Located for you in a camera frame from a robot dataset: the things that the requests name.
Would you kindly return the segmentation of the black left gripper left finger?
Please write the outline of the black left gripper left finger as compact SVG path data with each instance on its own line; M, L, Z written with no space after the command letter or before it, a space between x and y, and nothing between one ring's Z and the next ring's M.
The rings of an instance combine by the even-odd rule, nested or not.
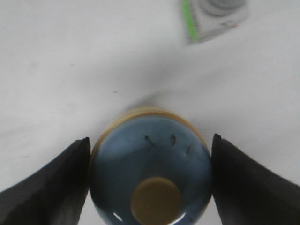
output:
M0 194L2 225L76 225L88 192L90 140L74 141L43 168Z

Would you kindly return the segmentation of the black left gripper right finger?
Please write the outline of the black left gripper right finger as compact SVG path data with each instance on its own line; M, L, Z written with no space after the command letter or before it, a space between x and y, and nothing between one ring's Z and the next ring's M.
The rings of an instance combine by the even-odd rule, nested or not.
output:
M213 196L224 225L298 225L300 187L215 134Z

